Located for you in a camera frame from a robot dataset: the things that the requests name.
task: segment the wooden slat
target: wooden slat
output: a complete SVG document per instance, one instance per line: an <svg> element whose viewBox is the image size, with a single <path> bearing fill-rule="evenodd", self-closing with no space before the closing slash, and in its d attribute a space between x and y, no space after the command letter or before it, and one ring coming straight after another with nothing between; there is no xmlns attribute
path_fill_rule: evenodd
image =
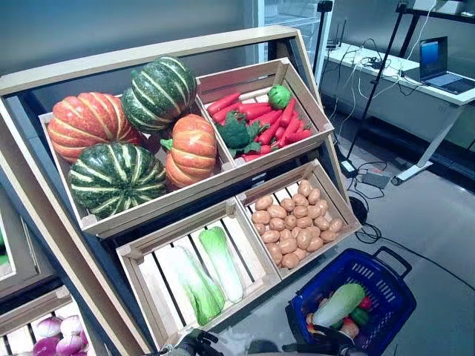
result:
<svg viewBox="0 0 475 356"><path fill-rule="evenodd" d="M189 56L273 39L295 38L297 35L298 31L293 28L275 25L116 50L7 74L0 77L0 95L107 70L141 65L151 62L158 56Z"/></svg>

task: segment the wooden crate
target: wooden crate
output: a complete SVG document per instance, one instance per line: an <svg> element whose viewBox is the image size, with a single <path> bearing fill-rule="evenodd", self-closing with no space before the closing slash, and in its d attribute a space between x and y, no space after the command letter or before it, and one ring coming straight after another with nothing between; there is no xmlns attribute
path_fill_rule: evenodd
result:
<svg viewBox="0 0 475 356"><path fill-rule="evenodd" d="M198 115L203 115L198 105L193 105L191 111ZM76 204L73 196L71 195L70 183L68 179L71 164L55 152L47 131L48 124L53 118L53 113L43 114L39 118L45 132L47 143L53 155L54 162L58 168L59 175L63 185L65 186L66 193L73 207L73 211L79 226L84 232L89 234L95 234L101 238L118 234L127 230L128 228L132 228L149 219L158 217L180 207L181 205L185 205L192 200L196 200L204 197L207 194L214 193L216 190L231 184L227 180L227 175L225 175L225 172L232 168L232 164L229 162L228 155L225 152L225 146L221 146L220 142L218 142L216 167L213 176L188 187L172 191L166 195L136 207L129 208L128 210L122 211L111 217L98 220L98 218L95 215L89 213L87 209L81 207L79 204ZM160 138L158 136L147 135L145 138L144 147L149 149L151 152L156 152L155 157L165 164L166 152L160 147L158 143L159 141Z"/></svg>
<svg viewBox="0 0 475 356"><path fill-rule="evenodd" d="M241 93L242 102L268 102L267 93L276 84L288 88L295 97L295 110L312 131L312 136L299 142L280 148L270 154L246 163L243 158L233 159L226 149L228 161L241 169L239 172L247 176L264 172L271 167L289 159L305 154L317 148L330 135L333 126L310 93L294 67L287 58L276 59L259 65L250 65L233 70L200 76L198 80L198 102L207 108L215 100L231 93ZM206 117L216 126L206 110ZM220 137L220 144L226 144Z"/></svg>
<svg viewBox="0 0 475 356"><path fill-rule="evenodd" d="M0 315L0 355L11 355L7 347L14 355L31 351L34 343L42 338L36 329L39 322L53 315L57 317L79 315L89 341L88 355L110 354L89 324L85 323L76 302L63 286Z"/></svg>
<svg viewBox="0 0 475 356"><path fill-rule="evenodd" d="M173 246L185 247L217 281L211 261L198 239L205 227L213 226L220 226L226 232L228 247L244 286L244 298L236 304L226 301L221 314L201 328L208 330L217 325L280 281L236 198L118 248L117 253L158 348L198 327L191 304L173 278L170 266L163 263L163 256Z"/></svg>
<svg viewBox="0 0 475 356"><path fill-rule="evenodd" d="M265 195L271 195L275 204L279 204L281 200L285 198L291 198L293 194L297 193L298 183L302 179L307 179L314 188L318 188L321 191L321 198L328 202L328 212L325 217L332 219L339 217L343 220L343 226L338 233L335 241L332 243L326 243L323 247L315 252L310 253L305 257L295 268L289 270L287 268L278 268L278 273L281 278L286 278L292 273L296 272L306 263L314 260L325 251L329 250L333 246L340 243L343 239L350 236L355 231L361 228L361 224L356 219L351 208L347 205L346 201L340 195L338 190L333 185L332 181L328 177L325 170L321 167L320 162L316 159L306 165L302 165L299 168L293 169L279 177L269 180L262 185L249 189L245 193L239 196L239 200L245 207L247 216L251 218L252 213L255 211L255 201Z"/></svg>

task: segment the basket handle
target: basket handle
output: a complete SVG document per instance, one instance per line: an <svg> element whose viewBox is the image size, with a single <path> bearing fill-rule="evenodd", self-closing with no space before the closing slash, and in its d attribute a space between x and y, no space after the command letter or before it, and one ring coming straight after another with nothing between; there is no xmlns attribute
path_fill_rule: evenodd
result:
<svg viewBox="0 0 475 356"><path fill-rule="evenodd" d="M379 248L378 251L376 251L376 253L373 255L375 258L377 258L378 254L380 254L381 252L386 252L388 254L390 254L391 256L393 256L394 258L396 258L405 268L406 270L404 271L403 274L399 274L397 273L396 271L394 271L393 268L391 268L391 270L400 276L400 278L404 279L404 277L407 276L407 274L413 269L413 267L409 264L408 261L406 261L404 258L402 258L401 256L399 256L396 252L394 252L393 250L391 250L390 248L386 247L386 246L381 246Z"/></svg>

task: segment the plastic basket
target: plastic basket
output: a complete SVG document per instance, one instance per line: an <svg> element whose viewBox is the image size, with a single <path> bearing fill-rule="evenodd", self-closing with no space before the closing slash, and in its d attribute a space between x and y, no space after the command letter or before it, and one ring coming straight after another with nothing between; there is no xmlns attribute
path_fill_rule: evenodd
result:
<svg viewBox="0 0 475 356"><path fill-rule="evenodd" d="M398 274L377 258L386 252L397 259L405 271ZM358 283L371 299L370 322L355 338L357 348L369 356L379 356L396 336L416 308L416 299L404 283L412 266L396 252L381 247L374 255L349 248L313 277L290 301L294 319L308 343L314 339L307 331L305 317L314 312L324 297L347 283Z"/></svg>

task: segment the laptop screen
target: laptop screen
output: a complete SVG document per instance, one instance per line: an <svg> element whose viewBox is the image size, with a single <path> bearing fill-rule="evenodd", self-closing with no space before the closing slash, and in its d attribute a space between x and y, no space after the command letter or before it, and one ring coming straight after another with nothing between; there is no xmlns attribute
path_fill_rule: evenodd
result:
<svg viewBox="0 0 475 356"><path fill-rule="evenodd" d="M428 79L447 71L447 37L420 42L420 76Z"/></svg>

